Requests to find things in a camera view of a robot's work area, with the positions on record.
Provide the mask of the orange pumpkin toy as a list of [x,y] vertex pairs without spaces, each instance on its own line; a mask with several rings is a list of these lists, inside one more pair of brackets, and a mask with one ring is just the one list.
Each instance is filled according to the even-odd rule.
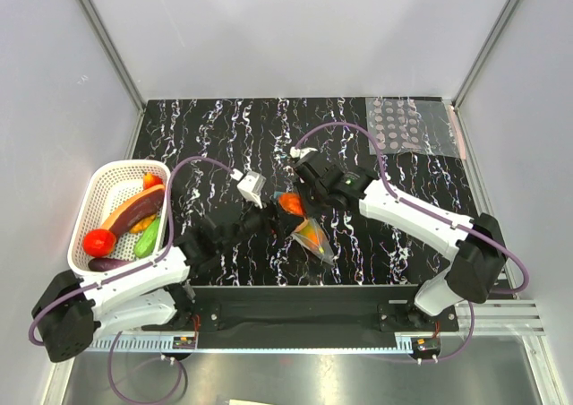
[[292,215],[305,216],[303,201],[299,194],[282,193],[278,196],[278,203],[284,211]]

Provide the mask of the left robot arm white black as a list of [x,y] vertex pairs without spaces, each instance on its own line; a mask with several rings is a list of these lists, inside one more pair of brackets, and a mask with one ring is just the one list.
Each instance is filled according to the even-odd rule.
[[277,202],[258,207],[222,205],[188,228],[171,246],[138,262],[79,278],[73,271],[58,273],[32,308],[29,339],[45,349],[53,363],[81,354],[96,338],[160,321],[146,307],[142,317],[119,309],[157,289],[179,288],[213,269],[223,254],[262,234],[280,241],[298,219]]

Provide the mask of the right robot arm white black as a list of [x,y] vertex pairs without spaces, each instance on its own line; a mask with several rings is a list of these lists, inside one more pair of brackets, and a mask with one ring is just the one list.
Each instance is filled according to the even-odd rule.
[[507,260],[500,251],[500,228],[492,216],[473,219],[443,210],[393,188],[379,175],[357,167],[345,172],[318,150],[290,151],[305,212],[329,208],[355,211],[422,241],[449,261],[449,267],[424,281],[406,308],[406,319],[426,330],[455,304],[484,303]]

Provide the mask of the clear zip bag blue zipper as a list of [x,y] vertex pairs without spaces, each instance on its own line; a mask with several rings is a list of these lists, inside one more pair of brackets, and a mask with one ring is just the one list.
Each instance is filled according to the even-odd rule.
[[334,251],[329,239],[319,222],[315,219],[304,219],[295,227],[292,238],[305,250],[314,254],[321,262],[334,264]]

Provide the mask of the green orange mango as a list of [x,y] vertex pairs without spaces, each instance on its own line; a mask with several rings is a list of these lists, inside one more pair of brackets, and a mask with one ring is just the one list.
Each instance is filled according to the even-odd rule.
[[324,234],[321,227],[314,222],[306,221],[295,233],[309,249],[324,252]]

